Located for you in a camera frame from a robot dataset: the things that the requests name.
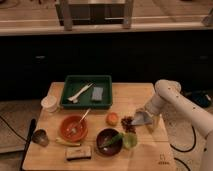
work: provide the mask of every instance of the dark bowl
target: dark bowl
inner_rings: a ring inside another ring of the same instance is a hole
[[[111,128],[107,128],[102,130],[97,138],[96,138],[96,145],[97,145],[97,149],[98,151],[106,156],[113,156],[117,153],[119,153],[121,151],[122,145],[123,145],[123,141],[122,139],[118,140],[117,142],[115,142],[114,144],[108,146],[108,147],[104,147],[104,148],[100,148],[100,146],[110,140],[112,137],[114,137],[115,135],[117,135],[119,132],[116,131],[115,129],[111,129]]]

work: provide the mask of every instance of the utensil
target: utensil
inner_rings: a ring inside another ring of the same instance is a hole
[[[74,96],[71,96],[69,98],[67,98],[69,101],[73,102],[73,103],[77,103],[78,102],[78,96],[80,96],[83,92],[85,92],[88,88],[90,88],[93,85],[93,83],[89,83],[87,85],[85,85],[83,88],[81,88],[81,90],[79,90]]]
[[[75,134],[75,133],[77,132],[76,127],[77,127],[77,126],[81,123],[81,121],[87,116],[87,114],[90,112],[90,110],[91,110],[90,108],[87,109],[86,113],[82,116],[82,118],[77,122],[77,124],[76,124],[74,127],[72,127],[71,133]]]

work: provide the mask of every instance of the black cable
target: black cable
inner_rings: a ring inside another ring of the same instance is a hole
[[[174,145],[172,145],[172,144],[170,144],[170,146],[174,149],[174,150],[176,150],[176,151],[179,151],[179,152],[182,152],[182,153],[187,153],[187,152],[190,152],[190,151],[192,151],[194,148],[195,148],[195,146],[196,146],[196,142],[197,142],[197,138],[196,138],[196,133],[195,133],[195,129],[194,129],[194,127],[192,126],[192,131],[193,131],[193,135],[194,135],[194,143],[193,143],[193,145],[192,145],[192,147],[191,148],[189,148],[189,149],[187,149],[187,150],[181,150],[181,149],[178,149],[178,148],[176,148]]]
[[[189,166],[187,166],[187,164],[186,163],[184,163],[182,160],[180,160],[180,159],[178,159],[178,158],[174,158],[175,160],[177,160],[177,161],[179,161],[180,163],[182,163],[185,167],[186,167],[186,169],[188,170],[188,171],[191,171],[191,169],[189,168]]]
[[[2,118],[1,116],[0,116],[0,119],[13,131],[13,133],[14,134],[16,134],[19,138],[21,138],[23,141],[25,141],[25,142],[27,142],[27,140],[24,138],[24,137],[22,137],[21,135],[19,135],[10,125],[9,125],[9,123],[4,119],[4,118]]]

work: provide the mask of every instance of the white container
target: white container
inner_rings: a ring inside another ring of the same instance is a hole
[[[58,108],[57,98],[53,95],[48,95],[42,99],[41,106],[47,112],[50,113],[55,112]]]

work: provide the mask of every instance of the orange bowl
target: orange bowl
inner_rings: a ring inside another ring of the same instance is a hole
[[[88,133],[86,120],[82,120],[80,124],[76,126],[81,116],[73,115],[65,118],[59,129],[59,134],[61,138],[69,142],[76,142],[84,139]]]

